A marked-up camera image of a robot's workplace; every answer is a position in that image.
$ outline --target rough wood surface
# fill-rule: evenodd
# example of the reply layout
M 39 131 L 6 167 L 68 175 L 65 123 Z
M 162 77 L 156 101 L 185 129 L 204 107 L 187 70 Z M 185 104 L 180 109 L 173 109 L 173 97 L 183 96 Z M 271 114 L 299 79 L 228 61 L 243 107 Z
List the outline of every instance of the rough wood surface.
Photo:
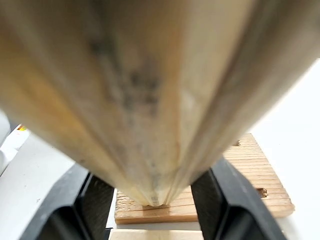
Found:
M 239 146 L 231 146 L 225 151 L 224 157 L 246 176 L 255 188 L 267 191 L 267 197 L 262 198 L 262 201 L 274 217 L 282 218 L 292 214 L 295 206 L 254 137 L 247 133 L 239 143 Z M 169 205 L 160 207 L 141 206 L 118 191 L 114 217 L 117 224 L 198 220 L 190 187 Z
M 318 0 L 0 0 L 0 107 L 168 204 L 319 56 L 319 15 Z
M 112 229 L 109 240 L 203 240 L 201 231 Z

